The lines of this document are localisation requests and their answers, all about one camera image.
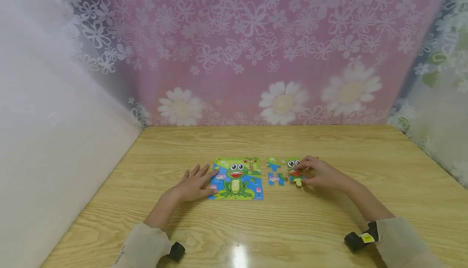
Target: frog belly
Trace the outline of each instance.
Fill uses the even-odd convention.
[[[231,181],[231,191],[238,192],[241,189],[241,181],[240,179],[234,179]]]

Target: sleeve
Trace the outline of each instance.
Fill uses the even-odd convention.
[[[388,268],[444,267],[406,219],[378,220],[377,230],[376,246]]]
[[[130,231],[112,268],[154,268],[170,250],[165,232],[140,222]]]

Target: table surface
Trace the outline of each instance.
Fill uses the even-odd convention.
[[[176,211],[167,234],[186,254],[158,267],[385,267],[373,246],[343,243],[363,219],[341,194],[268,185],[266,157],[318,156],[363,182],[418,230],[447,265],[468,267],[468,196],[392,126],[148,127],[43,268],[110,267],[133,225],[195,164],[261,159],[263,201],[200,200]]]

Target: pink curtain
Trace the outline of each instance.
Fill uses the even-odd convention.
[[[381,123],[441,1],[110,0],[109,13],[152,124]]]

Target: person's left hand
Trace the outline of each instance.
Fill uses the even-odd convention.
[[[186,170],[182,181],[169,189],[169,192],[175,195],[179,202],[195,201],[203,197],[215,195],[218,193],[216,189],[202,189],[203,185],[218,174],[218,170],[207,173],[210,165],[207,164],[200,169],[200,164],[197,164],[192,171]]]

